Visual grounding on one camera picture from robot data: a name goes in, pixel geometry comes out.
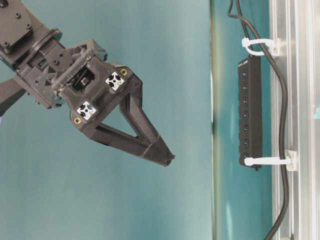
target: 3d printed bracket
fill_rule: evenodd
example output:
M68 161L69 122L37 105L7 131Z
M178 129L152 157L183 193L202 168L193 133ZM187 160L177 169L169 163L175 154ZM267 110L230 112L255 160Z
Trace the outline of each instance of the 3d printed bracket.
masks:
M264 56L265 54L263 51L254 51L249 48L249 46L255 45L255 44L265 44L267 47L269 47L269 51L273 57L279 56L278 40L271 40L266 38L250 40L247 37L242 39L242 46L248 51L249 54L254 56Z
M252 158L248 157L244 160L247 166L253 165L286 165L286 169L290 172L298 170L299 158L296 151L285 151L287 158L280 159L279 157L261 157Z

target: power outlet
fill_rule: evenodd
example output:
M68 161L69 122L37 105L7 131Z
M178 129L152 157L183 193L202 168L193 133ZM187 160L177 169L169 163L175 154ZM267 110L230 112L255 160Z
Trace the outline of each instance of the power outlet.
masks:
M262 157L261 58L252 56L241 61L238 75L239 161L246 166L245 158ZM251 168L259 169L261 165L253 165Z

